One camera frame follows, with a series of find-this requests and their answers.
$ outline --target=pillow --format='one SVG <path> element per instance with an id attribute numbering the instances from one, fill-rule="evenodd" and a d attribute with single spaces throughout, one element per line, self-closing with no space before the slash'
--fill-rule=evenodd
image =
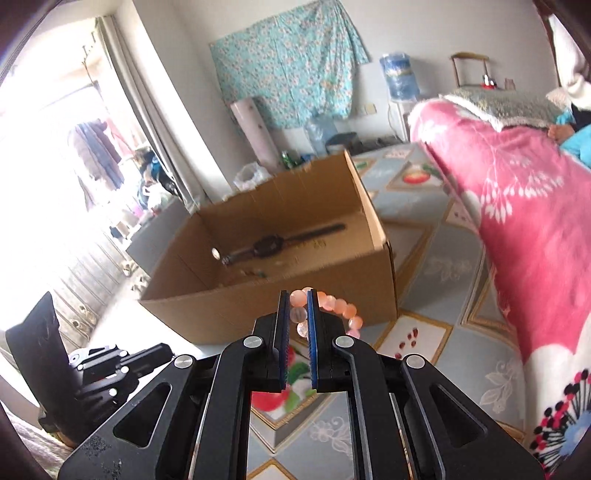
<path id="1" fill-rule="evenodd" d="M 497 132 L 516 125 L 546 128 L 556 123 L 556 118 L 563 113 L 543 96 L 515 90 L 462 87 L 444 98 L 489 122 Z"/>
<path id="2" fill-rule="evenodd" d="M 569 93 L 562 87 L 552 90 L 546 95 L 546 98 L 558 108 L 560 108 L 563 112 L 566 110 L 569 112 L 573 110 L 573 104 L 569 97 Z"/>

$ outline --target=pink floral blanket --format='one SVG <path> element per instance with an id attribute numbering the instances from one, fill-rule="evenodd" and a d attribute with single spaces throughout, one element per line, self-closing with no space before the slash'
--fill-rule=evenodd
<path id="1" fill-rule="evenodd" d="M 497 133 L 446 100 L 419 104 L 410 123 L 496 268 L 524 363 L 526 446 L 550 473 L 591 425 L 591 171 L 542 130 Z"/>

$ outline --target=cardboard box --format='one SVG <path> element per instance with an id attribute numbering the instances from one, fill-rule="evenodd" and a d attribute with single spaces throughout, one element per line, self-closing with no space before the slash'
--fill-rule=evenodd
<path id="1" fill-rule="evenodd" d="M 225 267 L 212 255 L 287 238 L 322 226 L 346 228 Z M 286 171 L 195 213 L 164 254 L 141 304 L 195 344 L 220 344 L 252 332 L 277 309 L 281 290 L 313 287 L 354 303 L 366 325 L 397 315 L 392 251 L 348 154 Z"/>

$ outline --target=floor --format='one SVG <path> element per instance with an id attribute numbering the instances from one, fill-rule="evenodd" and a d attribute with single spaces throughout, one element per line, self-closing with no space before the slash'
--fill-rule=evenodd
<path id="1" fill-rule="evenodd" d="M 355 163 L 396 252 L 400 308 L 399 318 L 363 328 L 362 340 L 389 356 L 422 354 L 522 441 L 525 400 L 515 336 L 496 306 L 484 249 L 468 215 L 416 145 L 364 154 Z M 130 286 L 99 322 L 93 346 L 116 342 L 135 352 L 166 342 L 173 352 L 197 358 L 221 351 L 188 343 L 144 310 Z M 305 345 L 291 346 L 293 361 L 307 364 Z M 289 388 L 292 400 L 252 409 L 248 478 L 351 479 L 346 396 L 310 391 L 306 375 Z"/>

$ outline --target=pink bead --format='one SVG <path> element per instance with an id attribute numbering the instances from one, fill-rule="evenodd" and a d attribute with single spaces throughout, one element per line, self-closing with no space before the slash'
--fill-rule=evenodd
<path id="1" fill-rule="evenodd" d="M 355 316 L 349 320 L 349 328 L 351 330 L 359 330 L 363 326 L 363 319 L 359 316 Z"/>
<path id="2" fill-rule="evenodd" d="M 322 308 L 324 308 L 327 312 L 332 312 L 335 309 L 335 303 L 336 298 L 334 298 L 332 295 L 328 295 L 324 301 L 324 305 L 322 305 Z"/>
<path id="3" fill-rule="evenodd" d="M 304 307 L 292 307 L 290 319 L 293 323 L 305 322 L 308 319 L 308 311 Z"/>
<path id="4" fill-rule="evenodd" d="M 343 311 L 343 317 L 345 317 L 347 320 L 352 319 L 356 314 L 357 314 L 357 307 L 355 305 L 353 305 L 352 303 L 349 303 L 345 307 L 345 310 Z"/>
<path id="5" fill-rule="evenodd" d="M 324 305 L 324 302 L 326 301 L 326 293 L 324 293 L 323 291 L 318 291 L 316 292 L 316 294 L 318 295 L 318 306 L 322 307 L 322 305 Z"/>
<path id="6" fill-rule="evenodd" d="M 290 303 L 292 307 L 303 307 L 308 303 L 308 299 L 303 291 L 294 290 L 290 295 Z"/>
<path id="7" fill-rule="evenodd" d="M 308 338 L 308 322 L 298 323 L 297 333 L 303 338 Z"/>
<path id="8" fill-rule="evenodd" d="M 334 307 L 334 311 L 337 315 L 342 315 L 343 312 L 345 311 L 345 307 L 347 306 L 347 302 L 345 302 L 343 299 L 338 299 L 335 302 L 335 307 Z"/>

